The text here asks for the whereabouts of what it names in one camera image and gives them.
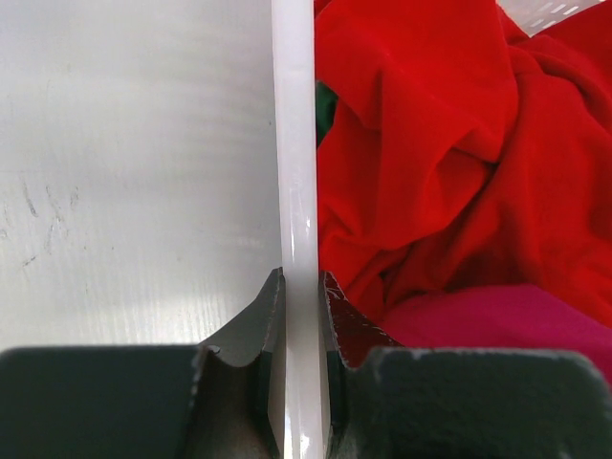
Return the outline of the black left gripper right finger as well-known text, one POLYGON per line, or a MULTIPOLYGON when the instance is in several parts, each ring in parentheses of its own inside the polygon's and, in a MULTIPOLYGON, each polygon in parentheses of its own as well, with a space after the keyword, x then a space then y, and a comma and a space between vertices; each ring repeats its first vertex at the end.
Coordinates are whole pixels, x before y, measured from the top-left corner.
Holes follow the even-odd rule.
POLYGON ((320 276, 331 458, 607 458, 611 393, 573 352, 407 348, 320 276))

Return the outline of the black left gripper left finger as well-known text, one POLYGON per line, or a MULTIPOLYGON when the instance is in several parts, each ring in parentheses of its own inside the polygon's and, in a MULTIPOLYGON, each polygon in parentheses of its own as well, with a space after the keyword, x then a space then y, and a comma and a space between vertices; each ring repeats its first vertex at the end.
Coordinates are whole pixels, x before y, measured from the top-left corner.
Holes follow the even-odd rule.
POLYGON ((12 348, 1 354, 5 458, 278 458, 283 272, 198 344, 12 348))

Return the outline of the pink t shirt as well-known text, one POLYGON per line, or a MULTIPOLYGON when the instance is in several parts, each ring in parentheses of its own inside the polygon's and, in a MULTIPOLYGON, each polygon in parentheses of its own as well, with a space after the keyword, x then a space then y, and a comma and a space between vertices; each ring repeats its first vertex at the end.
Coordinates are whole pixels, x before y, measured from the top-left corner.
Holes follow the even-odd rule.
POLYGON ((573 351, 611 380, 611 329, 529 284, 414 296, 380 327, 406 347, 573 351))

